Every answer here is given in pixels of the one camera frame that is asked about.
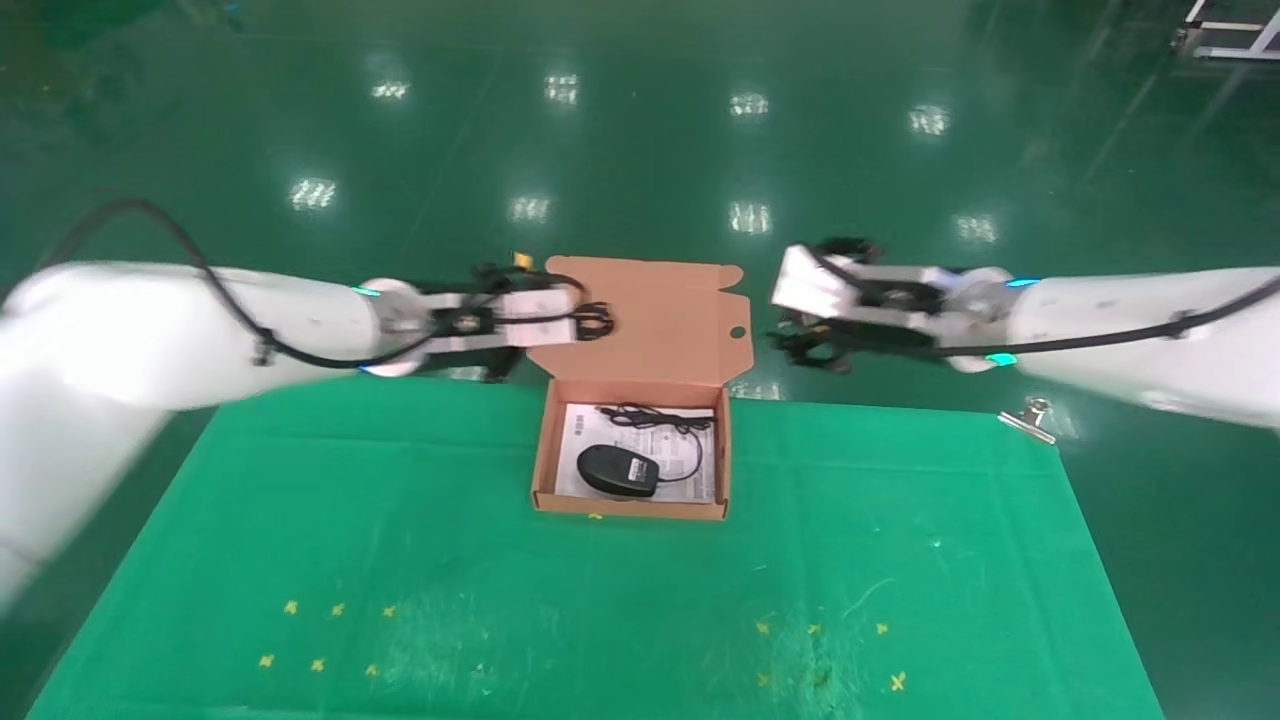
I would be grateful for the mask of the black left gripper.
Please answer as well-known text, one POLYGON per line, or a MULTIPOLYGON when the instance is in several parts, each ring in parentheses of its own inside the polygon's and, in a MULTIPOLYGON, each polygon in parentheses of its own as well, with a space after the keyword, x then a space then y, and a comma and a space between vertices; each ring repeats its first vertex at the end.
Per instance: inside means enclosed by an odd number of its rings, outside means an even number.
POLYGON ((503 334, 438 337, 430 341, 430 372, 457 372, 458 378, 504 383, 524 360, 525 350, 503 334))

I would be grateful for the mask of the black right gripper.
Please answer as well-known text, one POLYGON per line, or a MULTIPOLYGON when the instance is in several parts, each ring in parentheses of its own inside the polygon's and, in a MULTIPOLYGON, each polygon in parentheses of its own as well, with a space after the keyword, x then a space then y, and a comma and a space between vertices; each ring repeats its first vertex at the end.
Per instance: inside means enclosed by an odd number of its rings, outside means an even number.
POLYGON ((937 338, 900 325, 873 322, 838 320, 840 341, 832 341, 828 327, 790 327, 765 333, 773 347, 787 354, 788 364, 837 375, 851 370, 850 355, 833 352, 810 354, 818 348, 838 348, 838 342, 854 352, 888 355, 938 355, 937 338))

